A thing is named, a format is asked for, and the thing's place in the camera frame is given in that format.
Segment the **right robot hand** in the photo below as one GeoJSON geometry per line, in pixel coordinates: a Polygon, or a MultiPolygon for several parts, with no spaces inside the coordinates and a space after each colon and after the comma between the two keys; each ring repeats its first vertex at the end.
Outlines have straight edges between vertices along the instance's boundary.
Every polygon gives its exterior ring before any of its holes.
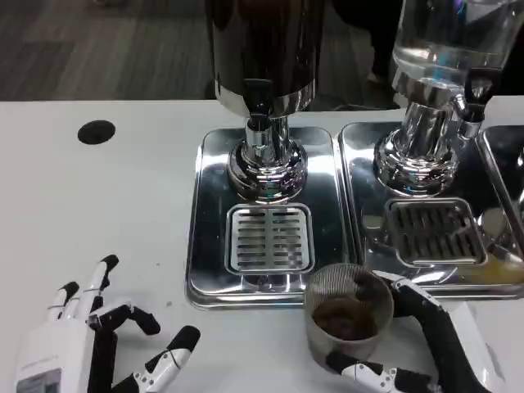
{"type": "Polygon", "coordinates": [[[357,359],[340,351],[331,352],[327,366],[348,377],[366,392],[505,392],[468,304],[448,311],[435,297],[404,276],[374,272],[389,287],[394,316],[415,318],[426,339],[438,372],[432,379],[424,373],[357,359]]]}

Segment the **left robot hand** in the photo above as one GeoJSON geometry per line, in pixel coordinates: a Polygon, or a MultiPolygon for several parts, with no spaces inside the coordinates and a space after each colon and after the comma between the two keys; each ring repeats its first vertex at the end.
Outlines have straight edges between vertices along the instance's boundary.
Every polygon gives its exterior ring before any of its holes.
{"type": "Polygon", "coordinates": [[[201,339],[191,325],[182,327],[143,370],[113,382],[117,329],[130,320],[147,336],[160,333],[154,315],[131,300],[104,302],[109,274],[119,262],[108,255],[96,264],[85,288],[68,282],[56,292],[43,322],[21,342],[17,392],[164,392],[177,378],[201,339]]]}

